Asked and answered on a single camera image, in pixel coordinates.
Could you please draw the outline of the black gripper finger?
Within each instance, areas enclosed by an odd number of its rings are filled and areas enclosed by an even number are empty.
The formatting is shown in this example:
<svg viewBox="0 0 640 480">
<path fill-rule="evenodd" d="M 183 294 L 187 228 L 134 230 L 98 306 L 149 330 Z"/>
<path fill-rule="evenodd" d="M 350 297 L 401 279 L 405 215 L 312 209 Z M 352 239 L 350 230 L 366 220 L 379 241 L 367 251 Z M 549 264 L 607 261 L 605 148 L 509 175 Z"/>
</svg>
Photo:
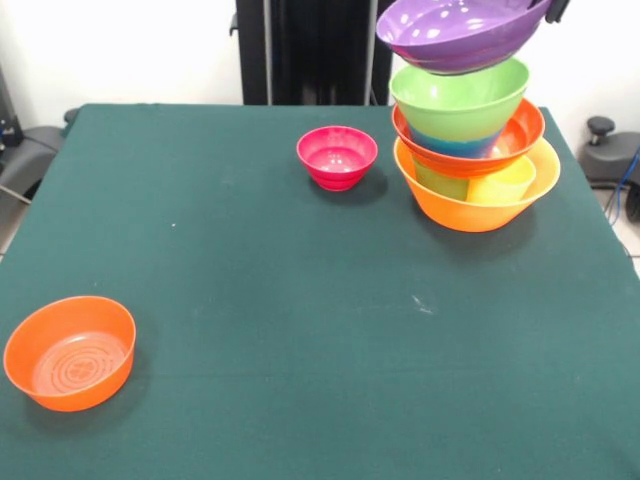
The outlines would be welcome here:
<svg viewBox="0 0 640 480">
<path fill-rule="evenodd" d="M 551 0 L 545 14 L 549 24 L 559 23 L 571 0 Z"/>
</svg>

